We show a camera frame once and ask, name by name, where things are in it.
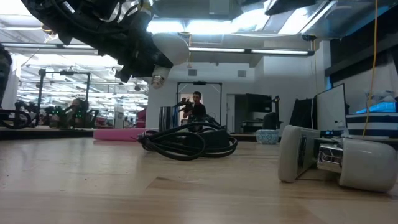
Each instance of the black shirt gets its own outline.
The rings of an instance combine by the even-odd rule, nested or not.
[[[198,103],[193,105],[192,115],[195,117],[203,117],[206,115],[206,107],[205,105]]]

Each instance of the black wires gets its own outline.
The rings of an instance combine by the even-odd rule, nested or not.
[[[193,126],[207,126],[197,133],[179,132]],[[148,151],[178,161],[191,161],[199,157],[221,158],[231,155],[238,141],[221,127],[205,123],[189,123],[163,132],[148,130],[138,138]]]

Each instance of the ceiling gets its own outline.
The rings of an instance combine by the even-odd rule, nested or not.
[[[158,14],[163,17],[155,16],[147,30],[153,33],[189,31],[193,47],[308,50],[311,44],[304,41],[301,34],[312,34],[322,39],[342,38],[374,18],[374,1],[369,0],[317,1],[313,6],[266,16],[264,7],[267,7],[269,1],[251,1],[253,4],[241,7],[238,3],[244,0],[159,0],[155,1],[155,6]],[[397,2],[398,0],[379,0],[378,13],[386,12]],[[134,1],[124,3],[122,15],[134,4]],[[1,42],[61,44],[56,36],[49,37],[40,26],[40,22],[31,16],[21,1],[0,0]],[[72,44],[84,43],[73,39]],[[28,100],[26,97],[37,96],[29,91],[37,91],[35,82],[39,80],[37,73],[40,68],[48,71],[72,69],[75,72],[90,71],[93,74],[91,82],[99,83],[92,85],[95,90],[90,90],[93,96],[97,95],[90,101],[92,106],[111,111],[115,102],[121,102],[128,105],[127,110],[133,112],[146,105],[147,83],[133,79],[131,83],[119,85],[114,77],[115,69],[120,67],[117,61],[109,56],[96,56],[95,50],[11,49],[11,52],[23,64],[21,80],[26,82],[22,82],[20,87],[21,91],[25,91],[20,92],[21,99]],[[260,55],[193,52],[190,61],[246,63],[254,67],[260,59]],[[45,77],[45,82],[48,82],[44,85],[45,91],[68,92],[68,96],[57,96],[57,100],[44,95],[48,105],[69,103],[84,91],[84,75],[69,78],[71,79],[53,75]],[[140,92],[134,90],[136,86],[140,87]]]

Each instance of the air vent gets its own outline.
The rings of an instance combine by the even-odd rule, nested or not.
[[[197,75],[197,70],[196,69],[189,69],[188,70],[188,76],[196,76]]]
[[[241,78],[246,77],[246,71],[245,70],[238,70],[238,77],[241,77]]]

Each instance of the man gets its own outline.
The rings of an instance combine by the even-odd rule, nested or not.
[[[0,44],[0,108],[6,92],[8,76],[12,65],[12,59],[8,51]]]
[[[193,116],[194,118],[201,119],[206,115],[206,107],[202,103],[200,103],[201,100],[201,93],[196,91],[192,95],[193,98],[193,109],[188,111],[187,113],[183,114],[184,118],[187,118],[187,116]]]

